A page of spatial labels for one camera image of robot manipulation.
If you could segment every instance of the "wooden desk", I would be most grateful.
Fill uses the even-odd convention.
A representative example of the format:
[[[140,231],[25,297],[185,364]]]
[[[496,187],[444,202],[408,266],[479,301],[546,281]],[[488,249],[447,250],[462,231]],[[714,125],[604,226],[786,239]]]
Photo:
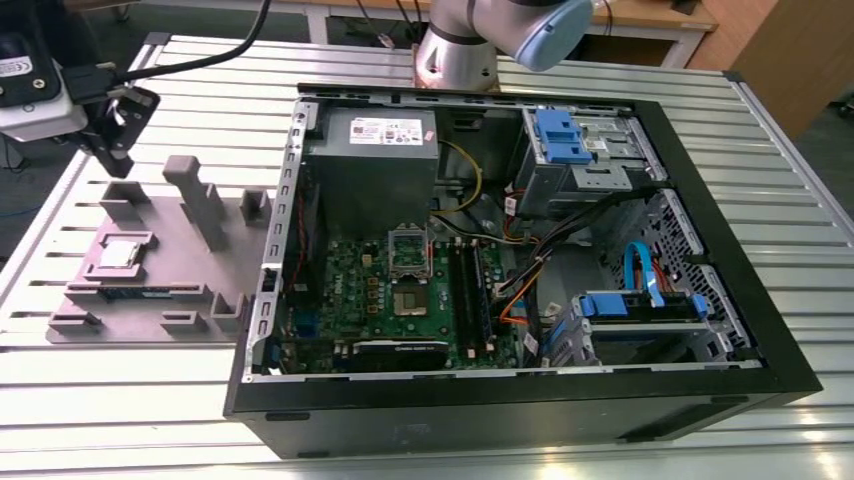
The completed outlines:
[[[141,0],[149,4],[171,6],[193,6],[208,8],[231,8],[255,10],[257,0]],[[670,9],[670,0],[611,0],[614,11],[614,28],[611,36],[667,40],[672,42],[660,64],[667,68],[683,68],[691,59],[706,32],[715,30],[718,23],[706,10],[698,5],[692,15],[683,15]],[[372,18],[400,20],[400,11],[395,0],[362,0]],[[419,0],[422,19],[430,20],[431,0]],[[415,2],[402,0],[410,19],[415,21]],[[326,21],[328,17],[362,18],[355,0],[276,0],[271,7],[273,12],[300,13],[308,20],[311,42],[328,44]],[[603,35],[607,23],[607,10],[600,8],[587,33]]]

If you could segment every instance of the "motherboard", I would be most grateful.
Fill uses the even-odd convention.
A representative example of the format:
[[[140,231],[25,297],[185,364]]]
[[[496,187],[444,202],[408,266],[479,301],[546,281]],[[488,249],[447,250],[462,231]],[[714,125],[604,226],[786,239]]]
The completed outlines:
[[[386,238],[331,239],[324,271],[322,305],[291,310],[288,371],[518,365],[515,331],[491,313],[498,244],[428,240],[402,226]]]

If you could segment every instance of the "green motherboard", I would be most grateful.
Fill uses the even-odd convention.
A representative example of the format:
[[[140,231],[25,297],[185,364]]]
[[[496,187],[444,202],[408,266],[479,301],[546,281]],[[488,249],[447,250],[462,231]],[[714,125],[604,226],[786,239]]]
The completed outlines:
[[[390,258],[390,242],[395,242],[394,257]],[[494,243],[462,245],[459,242],[422,242],[412,237],[399,240],[376,239],[366,241],[332,240],[324,273],[323,304],[316,311],[292,313],[291,328],[297,337],[297,370],[302,373],[336,373],[347,371],[342,350],[363,341],[423,341],[447,343],[444,369],[512,368],[518,365],[518,341],[514,329],[499,330],[492,323],[488,327],[471,321],[470,327],[460,327],[455,308],[459,297],[470,292],[475,274],[454,268],[454,255],[466,249],[476,255],[480,269],[484,297],[483,322],[495,322],[490,314],[492,285],[504,280],[499,246]],[[399,275],[398,267],[426,266],[426,272],[416,276]],[[460,344],[460,328],[467,336],[484,338],[482,328],[491,328],[487,348],[466,348]]]

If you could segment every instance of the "table surface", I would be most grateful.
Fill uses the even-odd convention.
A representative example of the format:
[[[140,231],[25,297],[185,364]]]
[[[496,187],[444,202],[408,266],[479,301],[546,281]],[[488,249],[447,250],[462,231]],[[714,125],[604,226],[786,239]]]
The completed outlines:
[[[354,6],[355,0],[277,0],[284,2],[316,3],[319,5]],[[670,8],[670,0],[610,0],[614,12],[614,24],[634,27],[660,27],[711,31],[716,28],[715,17],[703,4],[698,4],[691,15],[684,15]],[[398,8],[395,0],[362,0],[366,7]],[[407,10],[415,9],[414,0],[400,0]],[[424,11],[430,10],[431,0],[419,0]],[[599,8],[594,15],[594,23],[607,22],[607,9]]]
[[[185,61],[235,43],[173,37],[165,47],[147,46],[135,63]],[[192,154],[221,196],[244,186],[273,189],[296,83],[408,86],[411,62],[406,51],[257,42],[225,64],[145,81],[163,103],[132,151],[131,179],[149,195],[176,196],[163,162]],[[500,83],[515,92],[660,102],[825,391],[674,442],[280,462],[221,417],[232,345],[44,340],[64,282],[105,217],[95,202],[108,177],[79,155],[0,273],[0,476],[35,470],[63,478],[659,480],[690,471],[692,479],[714,480],[850,478],[851,224],[761,107],[749,105],[750,93],[710,72],[571,62],[531,74],[502,60]]]

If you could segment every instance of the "power supply label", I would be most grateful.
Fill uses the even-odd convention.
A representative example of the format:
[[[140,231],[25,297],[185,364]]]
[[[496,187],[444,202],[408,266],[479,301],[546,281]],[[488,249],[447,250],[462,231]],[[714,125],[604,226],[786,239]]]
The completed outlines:
[[[355,118],[350,122],[350,143],[356,145],[423,145],[420,119]]]

